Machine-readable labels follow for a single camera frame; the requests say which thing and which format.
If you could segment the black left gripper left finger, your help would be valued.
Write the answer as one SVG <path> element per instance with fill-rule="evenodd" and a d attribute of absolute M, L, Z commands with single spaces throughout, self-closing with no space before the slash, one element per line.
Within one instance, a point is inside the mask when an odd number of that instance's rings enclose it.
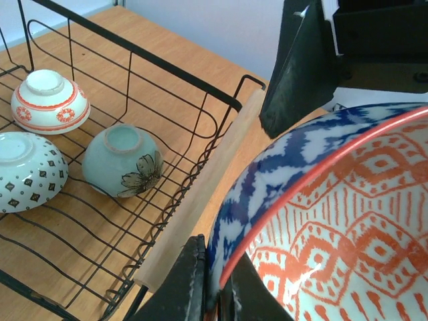
<path fill-rule="evenodd" d="M 202 320 L 205 313 L 205 238 L 190 237 L 160 288 L 130 320 Z"/>

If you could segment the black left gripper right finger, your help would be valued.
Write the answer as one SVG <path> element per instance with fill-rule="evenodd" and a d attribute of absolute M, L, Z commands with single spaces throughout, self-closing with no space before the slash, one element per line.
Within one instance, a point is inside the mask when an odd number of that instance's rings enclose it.
<path fill-rule="evenodd" d="M 217 319 L 222 321 L 292 321 L 264 286 L 248 255 L 235 266 L 220 292 Z"/>

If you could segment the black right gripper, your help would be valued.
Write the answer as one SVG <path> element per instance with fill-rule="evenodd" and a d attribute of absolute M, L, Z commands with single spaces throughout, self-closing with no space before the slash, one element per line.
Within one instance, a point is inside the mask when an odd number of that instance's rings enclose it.
<path fill-rule="evenodd" d="M 276 138 L 340 88 L 427 91 L 426 1 L 285 1 L 276 62 L 259 114 Z"/>

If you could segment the black wire dish rack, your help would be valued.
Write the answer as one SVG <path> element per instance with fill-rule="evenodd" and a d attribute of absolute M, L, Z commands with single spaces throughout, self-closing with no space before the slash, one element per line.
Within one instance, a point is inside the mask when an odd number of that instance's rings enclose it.
<path fill-rule="evenodd" d="M 136 274 L 247 99 L 264 81 L 121 6 L 89 17 L 1 2 L 1 131 L 32 71 L 79 85 L 85 123 L 50 136 L 68 179 L 43 205 L 1 212 L 2 320 L 122 320 Z"/>

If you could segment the red zigzag pattern bowl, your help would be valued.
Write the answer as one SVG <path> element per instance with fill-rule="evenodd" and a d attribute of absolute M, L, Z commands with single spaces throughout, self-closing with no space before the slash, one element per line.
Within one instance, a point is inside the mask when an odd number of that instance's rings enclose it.
<path fill-rule="evenodd" d="M 427 105 L 366 105 L 301 124 L 225 196 L 207 306 L 246 257 L 292 320 L 427 319 Z"/>

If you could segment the mint green bowl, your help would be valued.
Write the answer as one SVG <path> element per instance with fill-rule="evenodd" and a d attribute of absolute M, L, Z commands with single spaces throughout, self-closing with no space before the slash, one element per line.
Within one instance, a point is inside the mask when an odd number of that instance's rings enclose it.
<path fill-rule="evenodd" d="M 130 124 L 100 132 L 88 145 L 82 174 L 98 192 L 128 198 L 156 186 L 163 173 L 163 156 L 152 136 Z"/>

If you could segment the red diamond pattern bowl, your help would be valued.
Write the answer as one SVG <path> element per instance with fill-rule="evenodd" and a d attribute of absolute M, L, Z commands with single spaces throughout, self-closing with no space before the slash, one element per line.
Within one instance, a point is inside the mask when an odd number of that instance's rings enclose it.
<path fill-rule="evenodd" d="M 1 213 L 17 213 L 53 199 L 68 179 L 56 145 L 30 132 L 1 133 Z"/>

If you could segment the orange floral white bowl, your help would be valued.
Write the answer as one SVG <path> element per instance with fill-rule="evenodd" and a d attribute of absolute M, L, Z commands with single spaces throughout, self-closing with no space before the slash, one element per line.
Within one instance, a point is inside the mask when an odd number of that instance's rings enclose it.
<path fill-rule="evenodd" d="M 11 97 L 11 113 L 17 125 L 36 134 L 75 130 L 90 112 L 90 102 L 81 87 L 53 70 L 28 74 Z"/>

